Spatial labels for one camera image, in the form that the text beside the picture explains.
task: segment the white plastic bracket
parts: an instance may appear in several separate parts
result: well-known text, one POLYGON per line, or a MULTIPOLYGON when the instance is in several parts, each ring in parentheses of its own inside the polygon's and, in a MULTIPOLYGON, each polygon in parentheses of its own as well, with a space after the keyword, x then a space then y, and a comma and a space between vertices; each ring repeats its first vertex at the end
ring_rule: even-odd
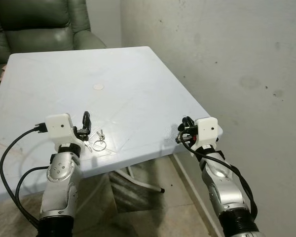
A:
POLYGON ((216 140, 218 137, 218 121, 217 118, 208 117, 200 118, 195 121, 197 125, 197 139, 195 144, 192 146, 193 150, 205 145, 212 145, 216 148, 216 140))
POLYGON ((74 135, 74 126, 69 114, 51 115, 45 119, 49 139, 55 144, 58 151, 60 145, 74 143, 84 151, 84 143, 74 135))

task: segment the white circular mark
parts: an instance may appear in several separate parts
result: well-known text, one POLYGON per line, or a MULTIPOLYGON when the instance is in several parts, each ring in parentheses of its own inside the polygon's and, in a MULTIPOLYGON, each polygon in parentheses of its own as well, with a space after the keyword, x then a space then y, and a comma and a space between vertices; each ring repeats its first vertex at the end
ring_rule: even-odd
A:
POLYGON ((103 84, 94 84, 93 89, 95 90, 102 90, 104 88, 103 84))

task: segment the green leather armchair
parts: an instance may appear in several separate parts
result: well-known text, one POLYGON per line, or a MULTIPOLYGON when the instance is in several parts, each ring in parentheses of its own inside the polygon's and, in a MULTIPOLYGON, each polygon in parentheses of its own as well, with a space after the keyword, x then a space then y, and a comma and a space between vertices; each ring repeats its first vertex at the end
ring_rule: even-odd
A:
POLYGON ((0 76, 12 53, 105 47, 85 0, 0 0, 0 76))

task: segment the black connector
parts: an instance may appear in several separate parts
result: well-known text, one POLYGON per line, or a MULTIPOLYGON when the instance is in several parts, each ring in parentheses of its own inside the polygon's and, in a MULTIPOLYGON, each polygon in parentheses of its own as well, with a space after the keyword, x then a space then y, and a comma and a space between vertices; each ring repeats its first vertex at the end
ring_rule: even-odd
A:
POLYGON ((74 219, 71 216, 53 216, 40 219, 37 237, 72 237, 74 219))
POLYGON ((41 122, 39 124, 35 124, 35 131, 38 131, 38 133, 44 133, 44 132, 48 132, 47 131, 47 127, 46 124, 44 122, 41 122))
POLYGON ((226 237, 238 236, 239 234, 249 232, 259 232, 252 215, 244 208, 223 212, 219 216, 219 221, 226 237))

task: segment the black cable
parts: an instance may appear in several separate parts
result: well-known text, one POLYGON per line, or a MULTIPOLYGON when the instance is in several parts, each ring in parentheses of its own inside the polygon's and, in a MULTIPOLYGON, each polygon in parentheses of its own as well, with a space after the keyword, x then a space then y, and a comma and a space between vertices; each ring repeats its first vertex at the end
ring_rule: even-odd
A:
POLYGON ((35 131, 39 131, 39 127, 35 127, 30 129, 29 131, 23 133, 21 136, 19 136, 18 138, 16 138, 8 147, 7 149, 4 151, 1 160, 0 160, 0 177, 2 179, 3 185, 5 187, 5 189, 7 190, 7 192, 9 193, 10 197, 12 198, 12 200, 14 201, 15 205, 19 208, 19 210, 22 212, 22 214, 26 217, 26 219, 35 227, 38 228, 38 224, 32 220, 32 218, 30 217, 31 214, 29 214, 27 211, 24 212, 24 210, 20 209, 20 207, 17 205, 16 202, 16 198, 14 193, 12 192, 11 188, 8 185, 7 180, 5 179, 4 173, 3 173, 3 163, 5 160, 6 155, 8 154, 8 152, 11 150, 11 148, 24 136, 26 136, 27 134, 31 133, 31 132, 35 132, 35 131))
POLYGON ((207 155, 204 155, 204 154, 201 154, 199 152, 196 152, 195 150, 191 149, 188 144, 186 144, 186 142, 183 140, 183 132, 181 132, 180 134, 180 139, 183 143, 183 145, 185 146, 186 149, 188 149, 190 152, 192 152, 193 154, 195 155, 198 155, 202 158, 206 158, 206 159, 210 159, 212 161, 215 161, 225 167, 227 167, 228 169, 230 169, 233 173, 235 173, 239 180, 240 180, 240 183, 246 193, 246 195, 248 196, 249 200, 250 200, 250 206, 251 206, 251 215, 253 217, 253 219, 255 220, 255 218, 257 217, 258 215, 258 207, 254 201, 254 198, 253 198, 253 194, 252 194, 252 191, 251 191, 251 188, 249 186, 249 184, 247 183, 247 181, 245 180, 245 178, 241 175, 240 171, 238 170, 237 167, 233 166, 233 165, 228 165, 226 164, 225 162, 219 160, 219 159, 216 159, 216 158, 213 158, 213 157, 210 157, 210 156, 207 156, 207 155))
POLYGON ((24 179, 26 178, 26 176, 33 172, 33 171, 36 171, 36 170, 41 170, 41 169, 47 169, 48 166, 41 166, 41 167, 36 167, 36 168, 32 168, 30 170, 28 170, 27 172, 25 172, 25 174, 22 175, 18 185, 16 186, 16 190, 15 190, 15 200, 16 200, 16 203, 17 203, 17 206, 19 207, 19 209, 22 209, 24 212, 26 212, 28 214, 28 216, 33 220, 33 222, 35 222, 38 226, 38 219, 36 219, 33 215, 31 215, 27 210, 25 210, 25 208, 22 206, 21 202, 20 202, 20 188, 21 188, 21 185, 24 181, 24 179))

